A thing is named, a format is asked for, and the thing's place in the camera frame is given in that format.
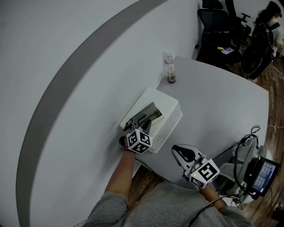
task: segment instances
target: person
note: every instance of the person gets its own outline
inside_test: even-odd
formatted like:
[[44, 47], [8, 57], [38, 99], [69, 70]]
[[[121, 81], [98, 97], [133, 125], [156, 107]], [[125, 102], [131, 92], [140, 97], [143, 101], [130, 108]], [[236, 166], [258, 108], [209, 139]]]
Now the person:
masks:
[[[209, 185], [205, 189], [189, 189], [170, 182], [158, 184], [132, 210], [128, 195], [132, 182], [136, 153], [127, 150], [116, 167], [106, 190], [83, 227], [95, 226], [189, 226], [208, 202], [219, 198]], [[251, 227], [243, 215], [220, 199], [204, 209], [191, 224], [193, 227]]]
[[[274, 25], [275, 23], [278, 22], [279, 17], [282, 17], [281, 14], [281, 9], [280, 7], [277, 5], [277, 3], [270, 1], [267, 8], [263, 11], [261, 11], [261, 13], [258, 15], [258, 18], [255, 21], [255, 26], [259, 26], [261, 23], [267, 23], [269, 27], [271, 27], [272, 25]], [[274, 44], [273, 44], [273, 56], [271, 56], [271, 53], [269, 52], [268, 54], [266, 54], [263, 58], [262, 58], [262, 62], [259, 65], [259, 67], [250, 74], [249, 76], [249, 81], [256, 83], [257, 81], [257, 77], [261, 75], [261, 73], [263, 72], [263, 70], [265, 70], [265, 68], [273, 62], [275, 56], [276, 56], [276, 52], [277, 49], [280, 47], [280, 45], [283, 42], [283, 29], [282, 27], [278, 27], [277, 29], [272, 31], [273, 33], [273, 40], [274, 40]]]

